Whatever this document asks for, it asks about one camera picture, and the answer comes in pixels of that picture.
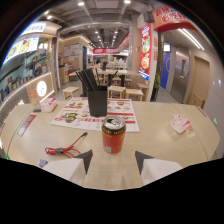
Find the chair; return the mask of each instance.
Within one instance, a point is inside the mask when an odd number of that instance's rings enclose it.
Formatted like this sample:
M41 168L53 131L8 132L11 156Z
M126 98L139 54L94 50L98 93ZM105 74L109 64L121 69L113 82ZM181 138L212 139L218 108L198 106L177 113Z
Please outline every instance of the chair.
M145 94L145 101L147 100L148 97L148 92L149 92L149 86L144 84L144 83L137 83L137 86L139 87L139 89L143 92L144 90L144 94Z
M108 87L108 98L113 97L113 92L120 93L120 99L124 98L124 91L125 87L120 87L120 86L110 86Z
M142 101L142 97L144 96L143 92L139 89L126 89L126 99L128 99L130 95L138 96L139 101Z
M77 92L78 93L78 97L80 97L80 93L79 93L79 87L68 87L66 89L62 90L63 95L64 95L64 100L66 100L67 98L71 97L73 98L73 93Z

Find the menu board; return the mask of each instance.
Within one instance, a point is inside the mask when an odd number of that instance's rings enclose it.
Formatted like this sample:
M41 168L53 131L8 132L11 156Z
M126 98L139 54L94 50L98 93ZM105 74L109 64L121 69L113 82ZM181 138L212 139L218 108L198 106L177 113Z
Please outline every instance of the menu board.
M9 53L8 53L4 63L7 62L8 60L10 60L11 58L17 56L20 53L22 44L23 44L23 41L13 44L12 48L9 50Z
M152 31L151 24L148 24L141 30L141 55L139 73L143 78L149 80L150 64L151 64L151 41Z
M139 132L132 101L129 99L108 99L107 115L117 115L125 120L126 132ZM90 116L87 98L72 98L51 122L71 128L101 131L103 116Z
M23 40L20 54L30 52L30 51L36 51L38 42L39 42L39 38L29 38L29 39Z
M79 55L79 43L64 47L64 57Z

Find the black cup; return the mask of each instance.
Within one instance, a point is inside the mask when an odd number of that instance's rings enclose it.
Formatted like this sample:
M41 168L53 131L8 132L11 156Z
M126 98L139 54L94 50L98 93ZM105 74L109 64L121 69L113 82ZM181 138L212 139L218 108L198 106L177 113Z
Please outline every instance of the black cup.
M107 86L100 86L101 91L87 92L91 116L107 116Z

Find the poster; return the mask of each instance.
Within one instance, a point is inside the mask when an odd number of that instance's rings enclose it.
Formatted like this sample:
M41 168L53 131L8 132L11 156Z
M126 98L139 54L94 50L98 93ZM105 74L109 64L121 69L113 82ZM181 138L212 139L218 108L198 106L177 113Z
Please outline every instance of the poster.
M126 132L139 132L132 101L129 99L108 99L107 115L121 116L125 120ZM71 128L101 131L105 117L90 116L87 98L72 98L51 122Z
M79 43L64 47L64 57L79 55Z
M150 64L151 64L151 41L152 31L151 24L148 24L141 30L141 53L139 73L143 78L149 80Z
M34 108L40 108L40 101L39 101L39 98L38 98L38 95L37 95L37 91L35 89L30 90L28 92L28 94L29 94L30 102L33 104L33 107Z
M169 6L161 6L153 10L153 17L155 19L155 22L153 23L154 30L157 32L165 32L180 27L182 29L196 30L185 16Z

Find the tissue box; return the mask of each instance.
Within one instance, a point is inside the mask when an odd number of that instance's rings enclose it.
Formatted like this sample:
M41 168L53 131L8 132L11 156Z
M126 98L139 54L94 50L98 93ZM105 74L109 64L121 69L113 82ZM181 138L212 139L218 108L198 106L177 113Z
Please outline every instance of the tissue box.
M56 106L57 101L55 98L47 98L40 104L41 111L44 113L52 112Z
M181 134L184 132L190 125L190 121L187 117L184 117L182 114L173 115L170 121L171 127Z

